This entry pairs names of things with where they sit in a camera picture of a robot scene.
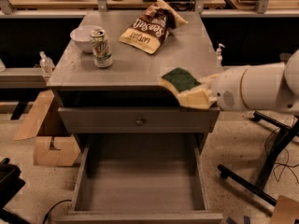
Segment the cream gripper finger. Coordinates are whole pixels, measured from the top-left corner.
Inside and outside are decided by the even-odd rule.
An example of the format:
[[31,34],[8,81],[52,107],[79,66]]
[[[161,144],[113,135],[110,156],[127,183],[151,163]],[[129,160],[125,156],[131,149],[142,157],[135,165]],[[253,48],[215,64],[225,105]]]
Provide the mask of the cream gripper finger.
[[206,77],[201,77],[199,79],[199,82],[201,84],[211,84],[219,75],[218,74],[213,74],[210,76],[206,76]]
[[217,97],[209,89],[195,88],[181,92],[178,101],[184,107],[208,110],[217,102]]

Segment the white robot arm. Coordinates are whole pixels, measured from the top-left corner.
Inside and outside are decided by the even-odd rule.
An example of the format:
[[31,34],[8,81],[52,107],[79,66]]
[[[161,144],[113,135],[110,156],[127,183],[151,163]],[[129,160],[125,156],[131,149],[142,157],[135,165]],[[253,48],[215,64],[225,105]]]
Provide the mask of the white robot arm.
[[287,62],[230,68],[181,92],[181,106],[224,111],[272,110],[299,115],[299,50]]

